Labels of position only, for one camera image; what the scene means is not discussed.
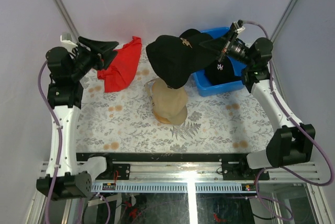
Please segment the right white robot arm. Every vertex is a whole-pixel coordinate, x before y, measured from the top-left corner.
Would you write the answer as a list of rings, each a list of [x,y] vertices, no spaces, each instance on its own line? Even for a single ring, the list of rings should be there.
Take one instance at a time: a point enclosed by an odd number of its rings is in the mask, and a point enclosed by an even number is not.
[[[221,37],[199,45],[216,56],[218,61],[231,57],[243,64],[241,80],[249,93],[257,99],[272,125],[274,135],[262,151],[249,153],[239,165],[239,174],[251,179],[258,169],[282,167],[310,161],[315,137],[312,125],[305,125],[294,115],[280,95],[276,94],[273,77],[268,68],[273,43],[267,37],[255,40],[247,47],[238,35],[245,29],[244,21],[233,22]]]

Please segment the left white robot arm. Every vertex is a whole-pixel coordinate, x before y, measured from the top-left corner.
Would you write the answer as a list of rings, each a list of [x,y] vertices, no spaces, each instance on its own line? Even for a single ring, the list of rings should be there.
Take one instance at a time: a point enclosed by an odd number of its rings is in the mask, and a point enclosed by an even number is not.
[[[44,63],[51,82],[42,98],[52,117],[52,137],[46,175],[36,181],[36,189],[54,201],[86,198],[98,176],[109,179],[115,172],[103,156],[78,164],[75,131],[84,91],[81,79],[91,69],[107,69],[117,55],[119,43],[84,37],[74,43],[68,33],[62,34],[60,40],[60,46],[47,51]]]

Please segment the black cap gold logo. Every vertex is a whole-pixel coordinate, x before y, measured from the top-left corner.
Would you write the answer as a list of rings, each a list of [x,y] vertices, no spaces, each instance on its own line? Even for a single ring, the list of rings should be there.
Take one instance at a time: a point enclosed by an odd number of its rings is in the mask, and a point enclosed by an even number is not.
[[[201,32],[190,37],[161,35],[146,46],[146,53],[155,74],[170,88],[178,89],[191,74],[215,61],[215,53],[200,46],[211,39]]]

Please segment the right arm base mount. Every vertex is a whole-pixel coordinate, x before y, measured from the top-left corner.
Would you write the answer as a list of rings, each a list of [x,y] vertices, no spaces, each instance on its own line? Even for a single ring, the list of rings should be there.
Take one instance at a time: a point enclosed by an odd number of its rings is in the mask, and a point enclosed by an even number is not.
[[[247,153],[228,153],[219,158],[224,181],[254,181],[261,169],[251,169]]]

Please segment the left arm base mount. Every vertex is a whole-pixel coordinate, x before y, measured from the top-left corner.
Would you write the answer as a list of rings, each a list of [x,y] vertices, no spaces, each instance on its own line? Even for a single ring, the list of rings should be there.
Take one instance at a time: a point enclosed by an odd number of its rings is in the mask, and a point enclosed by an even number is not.
[[[131,165],[129,163],[115,163],[107,161],[106,171],[101,173],[97,180],[129,180]]]

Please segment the beige baseball cap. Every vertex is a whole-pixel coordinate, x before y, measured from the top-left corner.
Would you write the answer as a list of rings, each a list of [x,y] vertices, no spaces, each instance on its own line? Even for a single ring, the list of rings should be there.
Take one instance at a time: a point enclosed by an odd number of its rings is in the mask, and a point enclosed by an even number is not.
[[[161,117],[168,119],[172,125],[181,125],[187,118],[188,94],[183,87],[173,89],[161,78],[145,83],[144,88],[155,111]]]

